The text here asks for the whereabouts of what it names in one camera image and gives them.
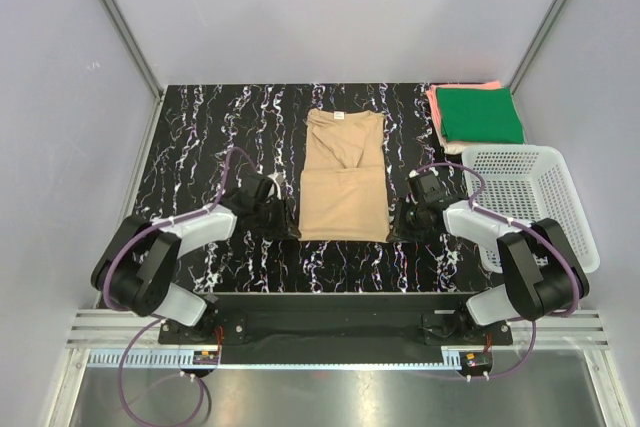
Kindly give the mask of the beige t shirt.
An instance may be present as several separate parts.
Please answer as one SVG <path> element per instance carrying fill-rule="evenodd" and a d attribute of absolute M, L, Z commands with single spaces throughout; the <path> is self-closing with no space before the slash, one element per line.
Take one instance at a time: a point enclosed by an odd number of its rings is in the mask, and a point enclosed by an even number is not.
<path fill-rule="evenodd" d="M 384 116 L 312 109 L 300 177 L 304 241 L 384 242 L 389 202 Z"/>

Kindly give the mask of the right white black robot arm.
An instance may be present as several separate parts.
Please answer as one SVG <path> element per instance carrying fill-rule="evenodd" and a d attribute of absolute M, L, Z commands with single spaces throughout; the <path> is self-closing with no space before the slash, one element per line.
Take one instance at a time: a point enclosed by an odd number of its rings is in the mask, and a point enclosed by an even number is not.
<path fill-rule="evenodd" d="M 521 221 L 449 194 L 435 172 L 414 170 L 410 197 L 398 203 L 388 240 L 424 242 L 435 231 L 473 242 L 495 253 L 503 284 L 469 297 L 444 329 L 466 343 L 486 336 L 490 325 L 512 319 L 535 322 L 570 315 L 590 293 L 590 284 L 558 221 Z"/>

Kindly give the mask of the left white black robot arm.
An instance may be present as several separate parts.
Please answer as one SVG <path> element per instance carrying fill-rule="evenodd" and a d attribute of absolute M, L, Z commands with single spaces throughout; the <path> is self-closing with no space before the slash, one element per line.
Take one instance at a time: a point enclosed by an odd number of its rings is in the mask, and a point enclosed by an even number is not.
<path fill-rule="evenodd" d="M 282 174 L 252 173 L 217 204 L 172 220 L 126 217 L 94 268 L 91 285 L 112 309 L 163 317 L 180 324 L 193 342 L 206 342 L 216 329 L 214 302 L 176 285 L 174 271 L 184 255 L 238 232 L 269 241 L 300 238 Z"/>

